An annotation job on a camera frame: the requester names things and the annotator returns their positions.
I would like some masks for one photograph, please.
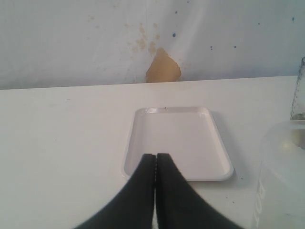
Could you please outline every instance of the transparent cup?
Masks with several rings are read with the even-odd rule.
[[[287,121],[262,140],[252,229],[305,229],[305,121]]]

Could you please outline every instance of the table surface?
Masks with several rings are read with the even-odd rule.
[[[126,183],[134,112],[171,106],[212,111],[235,172],[190,184],[249,228],[260,140],[289,119],[295,83],[283,76],[0,91],[0,228],[69,229],[86,220]]]

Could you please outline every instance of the white table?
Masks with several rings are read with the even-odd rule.
[[[126,183],[121,165],[134,112],[206,106],[235,167],[192,182],[214,208],[250,227],[259,144],[288,120],[295,76],[0,91],[0,228],[69,229]]]

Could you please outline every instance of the white wall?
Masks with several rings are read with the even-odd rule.
[[[0,0],[0,88],[141,83],[150,42],[183,80],[296,75],[305,1]]]

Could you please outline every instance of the white tray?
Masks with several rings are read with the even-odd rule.
[[[211,112],[204,107],[136,111],[122,174],[129,178],[142,154],[169,153],[189,181],[222,181],[233,166]]]

